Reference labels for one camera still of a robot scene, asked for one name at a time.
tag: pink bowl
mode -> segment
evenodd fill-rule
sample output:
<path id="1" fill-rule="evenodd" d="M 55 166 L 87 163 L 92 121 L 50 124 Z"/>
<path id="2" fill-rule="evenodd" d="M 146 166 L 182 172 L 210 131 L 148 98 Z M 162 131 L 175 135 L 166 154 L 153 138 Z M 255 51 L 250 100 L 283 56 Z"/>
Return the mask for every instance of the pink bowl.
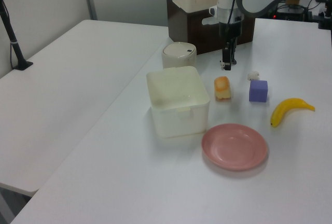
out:
<path id="1" fill-rule="evenodd" d="M 202 148 L 211 162 L 231 171 L 259 165 L 268 151 L 258 132 L 240 124 L 220 124 L 209 129 L 203 136 Z"/>

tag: white table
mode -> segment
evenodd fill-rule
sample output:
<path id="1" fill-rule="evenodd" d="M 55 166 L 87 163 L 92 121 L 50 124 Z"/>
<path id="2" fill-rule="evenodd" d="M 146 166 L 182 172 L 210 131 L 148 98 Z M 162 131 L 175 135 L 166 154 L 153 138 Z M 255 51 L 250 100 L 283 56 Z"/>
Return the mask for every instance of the white table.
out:
<path id="1" fill-rule="evenodd" d="M 32 196 L 167 36 L 166 27 L 83 21 L 3 77 L 0 187 Z"/>
<path id="2" fill-rule="evenodd" d="M 246 172 L 205 158 L 202 134 L 161 139 L 151 119 L 146 74 L 162 69 L 167 39 L 29 201 L 13 224 L 44 223 L 329 223 L 332 219 L 332 57 L 330 31 L 317 24 L 257 19 L 254 41 L 198 56 L 210 95 L 209 128 L 235 122 L 266 139 L 269 157 Z M 248 101 L 247 74 L 267 80 L 267 103 Z M 233 97 L 216 102 L 213 80 L 227 75 Z M 301 97 L 316 112 L 295 110 L 274 129 L 274 107 Z"/>

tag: purple cube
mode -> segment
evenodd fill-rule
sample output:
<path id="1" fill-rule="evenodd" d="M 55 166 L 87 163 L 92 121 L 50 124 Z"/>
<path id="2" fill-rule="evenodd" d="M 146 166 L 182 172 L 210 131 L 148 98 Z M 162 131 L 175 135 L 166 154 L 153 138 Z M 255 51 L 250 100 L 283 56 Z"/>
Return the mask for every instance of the purple cube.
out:
<path id="1" fill-rule="evenodd" d="M 250 81 L 249 101 L 266 102 L 268 97 L 268 82 L 266 80 Z"/>

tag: banana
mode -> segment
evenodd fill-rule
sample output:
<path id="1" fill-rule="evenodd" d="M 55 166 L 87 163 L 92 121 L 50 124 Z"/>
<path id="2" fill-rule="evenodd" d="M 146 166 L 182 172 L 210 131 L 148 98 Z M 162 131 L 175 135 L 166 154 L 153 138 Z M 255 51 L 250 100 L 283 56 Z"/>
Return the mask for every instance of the banana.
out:
<path id="1" fill-rule="evenodd" d="M 279 103 L 271 115 L 271 126 L 277 127 L 282 121 L 285 113 L 293 108 L 306 108 L 315 111 L 315 107 L 309 105 L 302 99 L 290 98 Z"/>

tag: bread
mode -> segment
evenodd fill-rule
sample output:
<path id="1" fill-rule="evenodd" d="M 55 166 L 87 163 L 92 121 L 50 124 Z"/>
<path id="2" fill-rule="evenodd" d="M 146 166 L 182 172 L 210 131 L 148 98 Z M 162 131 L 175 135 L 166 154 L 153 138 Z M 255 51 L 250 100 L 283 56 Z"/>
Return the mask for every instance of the bread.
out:
<path id="1" fill-rule="evenodd" d="M 214 92 L 218 100 L 231 97 L 230 84 L 226 76 L 221 76 L 214 80 Z"/>

